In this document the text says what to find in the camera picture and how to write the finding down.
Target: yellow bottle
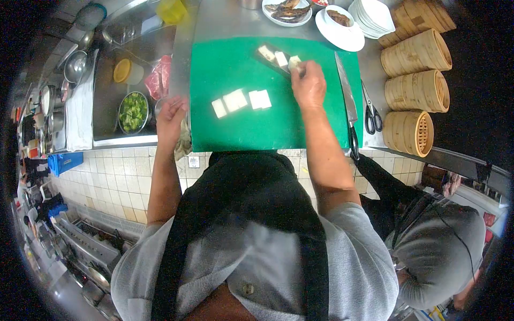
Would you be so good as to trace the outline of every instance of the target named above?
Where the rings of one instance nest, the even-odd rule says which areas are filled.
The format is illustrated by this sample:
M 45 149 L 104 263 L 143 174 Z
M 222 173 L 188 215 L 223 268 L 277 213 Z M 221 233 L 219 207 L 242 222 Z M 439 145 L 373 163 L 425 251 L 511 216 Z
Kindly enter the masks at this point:
M 161 0 L 155 9 L 155 13 L 167 24 L 178 24 L 187 13 L 180 0 Z

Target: green cutting board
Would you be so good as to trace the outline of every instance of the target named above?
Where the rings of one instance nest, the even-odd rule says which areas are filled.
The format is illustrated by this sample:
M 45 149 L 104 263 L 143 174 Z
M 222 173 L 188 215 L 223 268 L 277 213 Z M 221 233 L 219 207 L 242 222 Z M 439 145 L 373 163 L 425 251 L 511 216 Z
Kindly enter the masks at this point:
M 191 139 L 194 152 L 305 148 L 305 127 L 292 94 L 291 79 L 254 58 L 264 42 L 302 61 L 314 60 L 327 82 L 324 108 L 342 148 L 349 148 L 348 124 L 334 51 L 341 57 L 356 106 L 362 106 L 357 53 L 329 43 L 281 37 L 236 37 L 195 43 L 191 54 Z M 250 104 L 218 119 L 211 102 L 242 88 L 266 89 L 272 106 L 253 110 Z M 362 146 L 362 108 L 355 130 Z

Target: gray shirt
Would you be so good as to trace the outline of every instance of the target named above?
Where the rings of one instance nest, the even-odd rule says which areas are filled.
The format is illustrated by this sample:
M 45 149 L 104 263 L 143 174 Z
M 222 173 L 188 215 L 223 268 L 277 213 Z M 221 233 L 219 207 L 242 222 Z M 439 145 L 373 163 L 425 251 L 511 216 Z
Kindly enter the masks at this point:
M 345 203 L 325 218 L 329 318 L 386 320 L 398 295 L 391 257 L 361 206 Z M 115 268 L 111 291 L 124 320 L 149 320 L 154 288 L 173 219 L 149 226 Z M 304 320 L 304 287 L 296 234 L 256 223 L 240 229 L 217 226 L 188 245 L 177 294 L 184 318 L 221 283 L 259 320 Z M 245 294 L 253 288 L 253 293 Z
M 466 247 L 439 217 L 428 210 L 398 235 L 391 255 L 405 263 L 412 277 L 400 286 L 398 298 L 415 309 L 430 309 L 459 293 L 482 263 L 485 222 L 472 207 L 442 199 L 441 217 L 467 245 Z M 393 233 L 385 240 L 392 247 Z

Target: white towel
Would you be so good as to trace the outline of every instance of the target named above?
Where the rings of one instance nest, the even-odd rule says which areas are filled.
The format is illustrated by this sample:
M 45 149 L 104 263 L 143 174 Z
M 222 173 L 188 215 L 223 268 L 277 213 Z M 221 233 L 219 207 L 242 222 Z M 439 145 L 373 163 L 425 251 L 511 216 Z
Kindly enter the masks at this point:
M 93 53 L 94 61 L 98 49 Z M 87 81 L 77 86 L 66 101 L 66 149 L 70 152 L 93 148 L 93 83 L 95 64 Z

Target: scissors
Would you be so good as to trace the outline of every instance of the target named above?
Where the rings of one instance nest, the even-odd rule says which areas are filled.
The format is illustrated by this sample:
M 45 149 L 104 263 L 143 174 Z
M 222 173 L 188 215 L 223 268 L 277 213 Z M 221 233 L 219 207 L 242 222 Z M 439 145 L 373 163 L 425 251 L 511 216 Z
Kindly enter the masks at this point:
M 366 131 L 368 132 L 368 134 L 374 135 L 376 131 L 382 131 L 382 118 L 380 117 L 380 114 L 378 113 L 375 106 L 373 106 L 373 104 L 371 103 L 370 96 L 368 95 L 368 91 L 366 90 L 364 83 L 362 82 L 362 80 L 360 82 L 362 84 L 364 98 L 366 99 Z

